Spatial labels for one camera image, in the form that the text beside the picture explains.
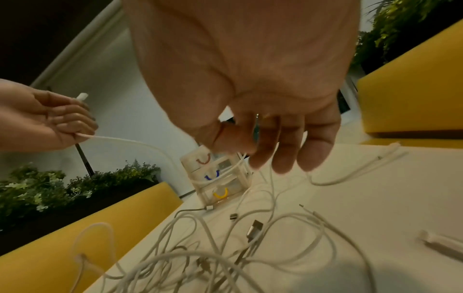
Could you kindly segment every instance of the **tangled cable pile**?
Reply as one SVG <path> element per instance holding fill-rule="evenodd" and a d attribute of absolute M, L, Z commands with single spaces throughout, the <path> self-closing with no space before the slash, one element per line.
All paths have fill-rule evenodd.
<path fill-rule="evenodd" d="M 123 140 L 129 143 L 137 143 L 143 144 L 136 141 L 130 140 Z M 363 164 L 360 168 L 356 169 L 351 173 L 351 175 L 356 174 L 360 169 L 366 168 L 366 165 L 371 165 L 377 160 L 381 160 L 385 156 L 391 154 L 395 151 L 398 147 L 388 147 L 387 151 L 383 154 L 378 155 L 374 160 L 370 160 L 368 164 Z M 245 194 L 243 194 L 239 204 L 251 194 L 253 190 L 257 186 L 268 186 L 270 190 L 260 189 L 260 192 L 267 193 L 272 199 L 272 206 L 269 209 L 257 209 L 253 211 L 249 211 L 243 213 L 237 219 L 231 223 L 227 233 L 225 234 L 225 238 L 223 241 L 218 244 L 214 240 L 214 237 L 211 234 L 209 227 L 205 220 L 199 216 L 197 213 L 191 211 L 185 211 L 178 213 L 176 217 L 166 225 L 166 227 L 161 231 L 160 236 L 156 243 L 151 247 L 151 249 L 145 254 L 145 256 L 140 260 L 140 262 L 133 267 L 129 271 L 125 271 L 120 264 L 117 262 L 115 247 L 114 247 L 114 236 L 112 228 L 106 223 L 96 223 L 89 227 L 87 227 L 84 231 L 76 239 L 75 245 L 79 241 L 80 237 L 88 230 L 94 226 L 102 225 L 109 229 L 111 234 L 111 256 L 113 261 L 116 264 L 116 267 L 120 271 L 120 275 L 118 276 L 111 276 L 108 275 L 102 268 L 98 267 L 97 265 L 93 264 L 91 260 L 87 259 L 84 254 L 74 254 L 76 255 L 76 260 L 80 263 L 81 269 L 80 273 L 74 283 L 73 288 L 71 289 L 71 293 L 74 292 L 75 288 L 77 287 L 83 271 L 85 269 L 93 270 L 99 275 L 103 277 L 103 285 L 101 288 L 102 293 L 154 293 L 160 291 L 173 291 L 177 293 L 179 289 L 184 286 L 185 284 L 199 279 L 207 283 L 206 293 L 212 292 L 235 292 L 241 293 L 242 291 L 237 286 L 237 279 L 239 277 L 243 278 L 251 288 L 253 288 L 256 292 L 265 293 L 265 291 L 257 284 L 253 278 L 246 273 L 243 268 L 247 264 L 250 263 L 260 263 L 269 265 L 273 268 L 280 269 L 283 271 L 287 271 L 283 268 L 283 265 L 291 264 L 302 257 L 306 256 L 310 252 L 314 250 L 314 248 L 320 242 L 322 236 L 325 233 L 325 228 L 330 229 L 334 233 L 338 234 L 340 237 L 345 239 L 348 243 L 350 243 L 362 256 L 365 261 L 366 266 L 366 274 L 368 275 L 369 282 L 370 282 L 370 290 L 371 292 L 376 292 L 376 283 L 373 277 L 373 273 L 371 270 L 371 265 L 368 259 L 366 258 L 365 254 L 360 250 L 360 248 L 343 232 L 339 229 L 331 225 L 326 219 L 324 219 L 321 215 L 316 212 L 312 212 L 307 210 L 302 206 L 305 212 L 293 212 L 293 213 L 286 213 L 281 214 L 278 216 L 274 216 L 275 213 L 275 206 L 277 204 L 278 195 L 275 194 L 275 189 L 273 185 L 273 178 L 272 178 L 272 169 L 270 168 L 270 183 L 267 183 L 267 180 L 260 173 L 262 178 L 264 179 L 265 183 L 261 183 L 256 186 L 252 186 L 248 189 Z M 241 247 L 240 249 L 236 250 L 234 253 L 229 255 L 224 254 L 225 247 L 227 242 L 230 238 L 230 235 L 234 229 L 234 227 L 245 217 L 248 217 L 253 214 L 257 213 L 270 213 L 269 219 L 266 223 L 262 226 L 253 225 L 250 228 L 250 232 L 247 235 L 248 244 Z M 314 240 L 300 253 L 289 257 L 287 259 L 278 260 L 278 261 L 270 261 L 263 258 L 254 257 L 256 251 L 258 250 L 259 246 L 261 245 L 262 241 L 265 239 L 266 234 L 270 230 L 270 228 L 279 220 L 284 218 L 293 218 L 299 220 L 303 223 L 307 223 L 313 226 L 313 223 L 316 223 L 318 227 L 317 234 Z M 171 236 L 174 230 L 176 223 L 180 219 L 191 219 L 193 220 L 194 228 L 193 230 L 183 237 L 181 240 L 175 242 L 173 245 L 170 245 Z M 184 241 L 188 240 L 197 230 L 198 224 L 204 229 L 208 241 L 210 242 L 212 251 L 199 251 L 199 250 L 188 250 L 185 245 L 183 245 Z M 234 256 L 238 255 L 236 261 L 231 261 L 230 259 Z M 185 264 L 183 267 L 182 273 L 178 276 L 173 278 L 171 275 L 172 271 L 172 260 L 176 258 L 185 258 Z M 112 288 L 106 288 L 106 280 L 112 279 L 117 280 L 117 285 L 113 286 Z"/>

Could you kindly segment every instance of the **white table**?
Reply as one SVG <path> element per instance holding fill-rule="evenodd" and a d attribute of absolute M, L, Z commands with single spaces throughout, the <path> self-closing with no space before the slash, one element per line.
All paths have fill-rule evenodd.
<path fill-rule="evenodd" d="M 336 145 L 329 159 L 313 174 L 314 181 L 327 181 L 351 170 L 366 158 L 375 156 L 381 147 Z M 373 263 L 375 279 L 381 293 L 457 293 L 463 292 L 463 263 L 443 256 L 416 241 L 420 230 L 463 239 L 463 151 L 449 149 L 401 148 L 389 160 L 381 161 L 363 174 L 346 182 L 326 187 L 308 184 L 303 173 L 294 168 L 285 176 L 274 176 L 277 193 L 294 188 L 278 198 L 276 214 L 302 211 L 304 204 L 324 215 L 332 224 L 353 238 Z M 268 177 L 269 169 L 262 169 Z M 255 173 L 253 184 L 261 182 Z M 208 213 L 205 220 L 216 239 L 230 225 L 229 214 L 237 200 Z M 265 193 L 250 195 L 240 213 L 269 207 Z M 179 209 L 199 207 L 195 196 Z M 120 261 L 125 269 L 133 267 L 156 241 L 160 230 L 173 215 L 147 235 Z M 265 222 L 268 214 L 250 216 L 234 230 L 226 252 L 245 244 L 245 234 L 254 219 Z M 174 232 L 179 239 L 191 229 L 182 220 Z M 256 257 L 280 259 L 301 251 L 314 238 L 315 228 L 292 219 L 282 220 L 268 233 Z M 204 232 L 199 231 L 188 243 L 200 240 L 200 249 L 211 250 Z M 338 236 L 327 233 L 317 248 L 294 270 L 303 276 L 282 273 L 265 265 L 251 264 L 246 272 L 266 292 L 327 293 L 368 292 L 363 262 L 355 250 Z M 116 268 L 109 270 L 118 274 Z M 244 293 L 253 292 L 243 281 Z M 99 292 L 101 280 L 86 293 Z M 180 292 L 204 292 L 202 282 L 183 286 Z"/>

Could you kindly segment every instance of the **yellow handle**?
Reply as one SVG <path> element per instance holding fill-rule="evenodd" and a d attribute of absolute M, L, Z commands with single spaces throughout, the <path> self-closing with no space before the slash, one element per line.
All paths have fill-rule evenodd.
<path fill-rule="evenodd" d="M 223 198 L 226 198 L 228 196 L 228 188 L 225 187 L 225 194 L 224 195 L 218 195 L 217 193 L 213 193 L 213 195 L 215 197 L 217 197 L 218 199 L 223 199 Z"/>

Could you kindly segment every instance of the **planter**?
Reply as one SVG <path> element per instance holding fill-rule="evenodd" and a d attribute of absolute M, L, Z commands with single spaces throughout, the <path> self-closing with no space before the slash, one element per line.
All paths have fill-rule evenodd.
<path fill-rule="evenodd" d="M 385 58 L 383 58 L 382 48 L 376 48 L 374 52 L 371 52 L 369 57 L 361 64 L 365 74 L 369 74 L 383 66 L 386 60 L 391 62 L 462 19 L 462 0 L 442 3 L 432 10 L 423 21 L 417 22 L 414 26 L 403 28 Z"/>
<path fill-rule="evenodd" d="M 139 179 L 128 185 L 113 186 L 106 190 L 96 191 L 90 198 L 83 196 L 76 200 L 73 205 L 61 210 L 43 214 L 37 212 L 17 223 L 16 226 L 0 232 L 0 255 L 105 209 L 157 183 Z"/>

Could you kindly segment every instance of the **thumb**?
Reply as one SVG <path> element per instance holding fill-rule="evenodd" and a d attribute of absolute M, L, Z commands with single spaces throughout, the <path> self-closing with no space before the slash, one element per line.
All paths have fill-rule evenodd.
<path fill-rule="evenodd" d="M 214 153 L 252 154 L 257 149 L 252 132 L 245 126 L 216 120 L 202 127 L 183 130 Z"/>

